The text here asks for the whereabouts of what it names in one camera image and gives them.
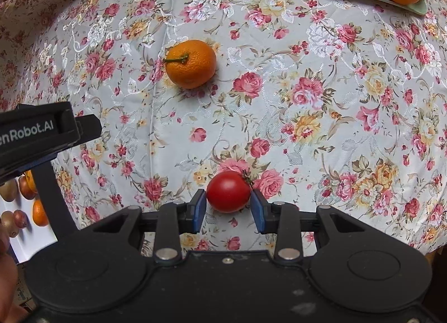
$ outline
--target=human hand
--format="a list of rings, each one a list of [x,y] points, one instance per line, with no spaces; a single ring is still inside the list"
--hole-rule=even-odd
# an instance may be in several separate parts
[[[8,233],[0,225],[0,322],[18,323],[28,315],[28,312],[13,304],[18,272],[13,258],[6,253],[8,247]]]

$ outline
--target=floral tablecloth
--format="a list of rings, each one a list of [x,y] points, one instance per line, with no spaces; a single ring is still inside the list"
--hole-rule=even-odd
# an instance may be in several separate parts
[[[446,243],[447,0],[426,16],[371,0],[0,1],[0,109],[69,100],[101,120],[100,139],[54,161],[79,227],[236,170],[269,202],[333,205],[422,253]],[[218,60],[194,90],[162,61],[187,39]],[[181,241],[274,247],[247,208],[209,207]]]

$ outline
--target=white tray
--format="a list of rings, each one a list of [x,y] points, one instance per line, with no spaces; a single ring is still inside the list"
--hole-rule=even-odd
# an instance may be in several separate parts
[[[25,199],[20,192],[12,202],[6,202],[0,197],[0,215],[7,210],[14,212],[16,209],[21,209],[28,216],[28,227],[21,229],[19,235],[10,239],[11,247],[19,263],[28,261],[36,252],[57,241],[50,225],[39,227],[33,222],[31,214],[33,203],[34,200]]]

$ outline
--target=screw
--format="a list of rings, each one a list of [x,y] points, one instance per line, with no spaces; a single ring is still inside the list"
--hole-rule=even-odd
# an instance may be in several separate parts
[[[178,253],[174,249],[170,247],[165,247],[163,249],[159,249],[155,252],[155,255],[161,260],[172,260],[176,258]]]
[[[299,258],[300,252],[297,249],[285,248],[281,249],[278,252],[278,256],[283,258],[284,260],[295,260]]]
[[[234,263],[234,260],[231,257],[225,257],[225,258],[222,259],[222,262],[225,265],[230,265],[230,264]]]

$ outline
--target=red tomato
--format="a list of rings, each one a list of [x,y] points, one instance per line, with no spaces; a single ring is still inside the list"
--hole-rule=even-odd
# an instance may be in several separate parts
[[[206,188],[206,197],[217,211],[231,213],[243,208],[251,188],[238,172],[227,170],[216,174]]]

